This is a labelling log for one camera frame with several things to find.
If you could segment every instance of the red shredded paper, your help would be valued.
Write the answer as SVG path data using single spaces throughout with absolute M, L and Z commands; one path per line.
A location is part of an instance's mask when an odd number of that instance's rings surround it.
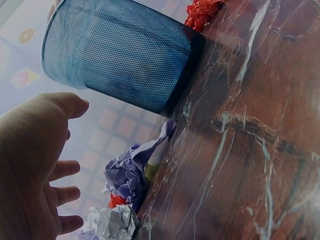
M 111 194 L 111 199 L 108 203 L 108 207 L 113 209 L 115 208 L 117 205 L 123 205 L 123 204 L 126 204 L 127 203 L 127 200 L 120 197 L 120 196 L 117 196 L 117 195 L 113 195 Z
M 224 0 L 194 0 L 193 4 L 186 8 L 188 17 L 184 24 L 201 33 L 223 2 Z

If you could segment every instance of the brown marble surface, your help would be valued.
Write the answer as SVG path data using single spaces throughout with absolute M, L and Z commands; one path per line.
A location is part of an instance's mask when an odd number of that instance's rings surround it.
M 138 240 L 320 239 L 320 2 L 227 0 Z

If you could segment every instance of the blue mesh trash can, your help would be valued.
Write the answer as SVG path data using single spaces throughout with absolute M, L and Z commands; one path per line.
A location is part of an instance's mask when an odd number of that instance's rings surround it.
M 167 116 L 205 38 L 132 0 L 63 0 L 49 20 L 42 66 L 53 80 Z

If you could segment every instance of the sticker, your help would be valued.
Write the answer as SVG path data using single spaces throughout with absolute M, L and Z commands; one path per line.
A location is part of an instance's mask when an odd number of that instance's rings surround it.
M 19 43 L 26 44 L 29 42 L 35 34 L 35 30 L 28 28 L 20 33 L 19 35 Z
M 23 69 L 11 77 L 10 82 L 18 89 L 23 89 L 34 81 L 38 80 L 41 76 L 30 69 Z

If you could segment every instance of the paper trash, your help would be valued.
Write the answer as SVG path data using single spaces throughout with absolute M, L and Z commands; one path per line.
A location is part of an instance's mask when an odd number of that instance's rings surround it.
M 173 120 L 165 122 L 158 139 L 133 145 L 105 166 L 106 190 L 132 203 L 135 211 L 139 209 L 147 188 L 144 167 L 156 147 L 170 137 L 175 125 Z
M 79 240 L 131 240 L 138 227 L 139 220 L 135 211 L 128 205 L 115 208 L 90 207 L 91 213 Z

